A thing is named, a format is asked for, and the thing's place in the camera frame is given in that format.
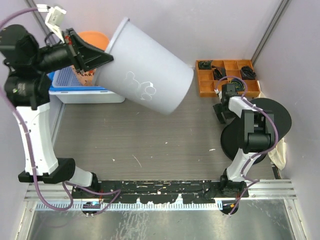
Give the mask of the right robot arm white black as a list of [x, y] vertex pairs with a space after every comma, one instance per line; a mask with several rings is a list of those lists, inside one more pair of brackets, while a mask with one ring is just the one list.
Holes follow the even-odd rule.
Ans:
[[227, 119], [239, 118], [239, 127], [235, 133], [238, 151], [219, 180], [220, 193], [231, 197], [236, 192], [246, 190], [246, 169], [276, 146], [279, 135], [274, 124], [274, 114], [264, 112], [244, 95], [239, 95], [235, 85], [224, 84], [221, 91], [215, 92], [220, 99], [220, 103], [213, 106], [218, 121], [225, 124]]

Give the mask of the orange plastic bucket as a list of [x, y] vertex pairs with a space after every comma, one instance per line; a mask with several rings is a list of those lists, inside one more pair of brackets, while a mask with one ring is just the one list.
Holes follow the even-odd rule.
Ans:
[[[79, 32], [78, 35], [85, 42], [87, 42], [90, 45], [93, 45], [94, 47], [102, 51], [106, 50], [110, 42], [108, 37], [105, 34], [98, 31], [83, 31], [83, 32]], [[85, 86], [85, 87], [93, 86], [92, 81], [97, 69], [86, 71], [84, 73], [78, 73], [73, 65], [70, 68], [72, 69], [72, 72], [75, 74], [77, 80], [80, 82], [82, 86]]]

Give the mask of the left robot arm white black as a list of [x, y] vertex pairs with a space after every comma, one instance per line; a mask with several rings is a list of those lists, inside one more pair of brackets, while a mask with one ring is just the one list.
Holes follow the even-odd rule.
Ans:
[[97, 175], [77, 167], [73, 158], [58, 158], [54, 153], [49, 126], [49, 74], [70, 66], [78, 72], [88, 72], [110, 63], [113, 56], [85, 42], [71, 28], [62, 34], [60, 43], [40, 47], [20, 24], [1, 30], [0, 52], [9, 69], [4, 96], [18, 122], [25, 152], [25, 168], [18, 180], [69, 182], [81, 186], [88, 198], [97, 197]]

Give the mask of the grey plastic bucket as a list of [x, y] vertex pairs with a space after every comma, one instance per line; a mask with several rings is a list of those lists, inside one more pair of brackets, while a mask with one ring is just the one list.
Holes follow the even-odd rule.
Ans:
[[113, 61], [96, 69], [92, 83], [169, 115], [183, 101], [194, 70], [124, 18], [105, 53]]

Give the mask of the black plastic bucket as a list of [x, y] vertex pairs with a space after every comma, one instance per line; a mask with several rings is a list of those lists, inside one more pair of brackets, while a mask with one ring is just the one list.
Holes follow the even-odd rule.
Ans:
[[[274, 115], [273, 122], [278, 132], [278, 140], [280, 141], [292, 126], [292, 119], [287, 109], [277, 101], [269, 98], [251, 99], [252, 104], [263, 109], [264, 112], [271, 111]], [[220, 145], [224, 154], [233, 161], [239, 149], [237, 138], [240, 130], [240, 118], [235, 117], [223, 130], [220, 136]]]

